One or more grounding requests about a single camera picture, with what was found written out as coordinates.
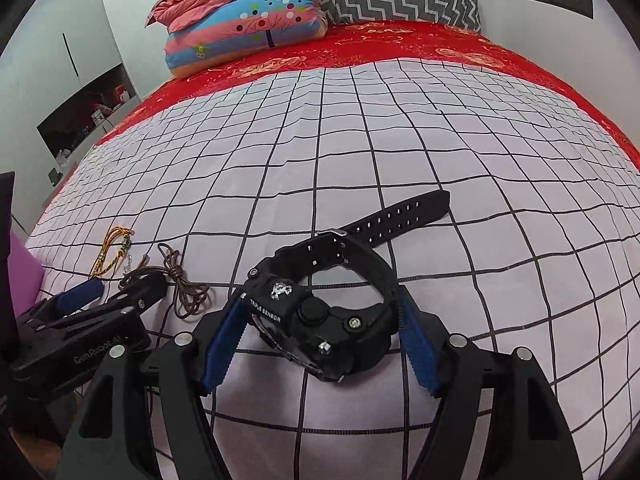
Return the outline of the operator left hand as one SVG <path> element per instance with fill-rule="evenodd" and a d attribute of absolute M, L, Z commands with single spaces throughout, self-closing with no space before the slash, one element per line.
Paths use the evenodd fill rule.
<path fill-rule="evenodd" d="M 61 448 L 54 442 L 31 436 L 24 436 L 10 430 L 10 435 L 29 463 L 43 474 L 55 472 L 61 456 Z"/>

